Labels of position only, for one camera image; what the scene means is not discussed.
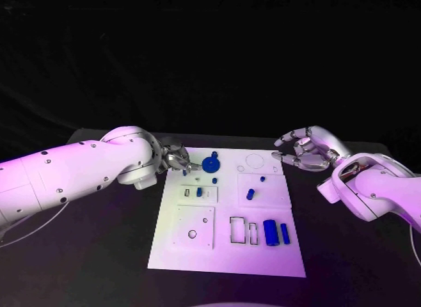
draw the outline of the blue object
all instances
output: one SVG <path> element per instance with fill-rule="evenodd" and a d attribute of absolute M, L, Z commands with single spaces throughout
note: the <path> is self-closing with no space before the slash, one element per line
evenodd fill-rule
<path fill-rule="evenodd" d="M 272 219 L 266 219 L 262 222 L 262 226 L 263 226 L 265 244 L 268 246 L 279 245 L 275 221 Z"/>
<path fill-rule="evenodd" d="M 216 152 L 211 152 L 211 156 L 203 160 L 201 167 L 206 173 L 214 173 L 219 170 L 219 160 Z"/>
<path fill-rule="evenodd" d="M 281 226 L 281 233 L 282 233 L 283 244 L 291 244 L 291 240 L 288 238 L 288 232 L 286 232 L 286 225 L 281 224 L 279 226 Z"/>
<path fill-rule="evenodd" d="M 249 189 L 247 195 L 246 195 L 246 199 L 247 199 L 247 200 L 252 200 L 253 194 L 255 194 L 255 190 L 253 190 L 253 189 Z"/>

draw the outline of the white board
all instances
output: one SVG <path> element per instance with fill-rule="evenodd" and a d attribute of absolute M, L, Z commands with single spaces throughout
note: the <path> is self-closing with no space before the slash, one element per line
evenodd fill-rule
<path fill-rule="evenodd" d="M 216 151 L 220 168 L 213 174 L 194 171 L 187 176 L 168 171 L 147 268 L 305 277 L 286 181 L 272 151 L 226 148 L 187 148 L 187 151 L 191 162 L 199 164 Z M 197 187 L 209 191 L 209 196 L 196 197 Z M 255 189 L 250 201 L 249 188 Z M 245 243 L 230 243 L 230 217 L 245 219 Z M 266 219 L 273 219 L 276 225 L 286 224 L 289 245 L 283 245 L 279 231 L 279 245 L 265 245 Z M 196 232 L 194 238 L 188 237 L 190 230 Z M 250 244 L 250 234 L 258 245 Z"/>

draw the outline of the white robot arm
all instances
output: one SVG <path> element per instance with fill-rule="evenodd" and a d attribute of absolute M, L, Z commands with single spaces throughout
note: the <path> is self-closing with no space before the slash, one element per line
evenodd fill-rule
<path fill-rule="evenodd" d="M 272 157 L 307 171 L 332 165 L 331 177 L 317 186 L 330 203 L 343 201 L 351 213 L 371 221 L 393 212 L 421 233 L 421 177 L 381 154 L 351 154 L 335 136 L 312 126 L 283 134 L 275 146 L 296 140 L 296 155 L 273 152 Z"/>
<path fill-rule="evenodd" d="M 0 225 L 103 189 L 114 179 L 141 190 L 168 168 L 199 170 L 175 139 L 141 128 L 109 131 L 101 141 L 65 145 L 0 163 Z"/>

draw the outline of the table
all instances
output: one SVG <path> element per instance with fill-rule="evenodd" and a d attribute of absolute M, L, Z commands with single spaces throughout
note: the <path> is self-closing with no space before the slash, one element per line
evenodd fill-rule
<path fill-rule="evenodd" d="M 78 130 L 67 143 L 99 139 Z M 273 149 L 273 139 L 175 136 L 186 146 Z M 354 152 L 381 144 L 347 143 Z M 291 144 L 283 145 L 291 152 Z M 52 223 L 0 249 L 0 306 L 193 306 L 239 301 L 278 306 L 421 306 L 421 268 L 407 224 L 393 214 L 358 220 L 341 202 L 327 203 L 317 184 L 331 170 L 283 165 L 307 278 L 147 269 L 165 174 L 142 191 L 116 182 L 70 202 Z M 33 230 L 56 213 L 36 214 L 4 236 Z M 415 235 L 421 257 L 421 236 Z"/>

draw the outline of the circular hole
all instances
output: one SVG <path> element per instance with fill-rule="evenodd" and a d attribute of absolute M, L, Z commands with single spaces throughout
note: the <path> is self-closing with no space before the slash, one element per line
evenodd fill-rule
<path fill-rule="evenodd" d="M 190 230 L 187 236 L 190 239 L 193 239 L 196 237 L 196 231 Z"/>

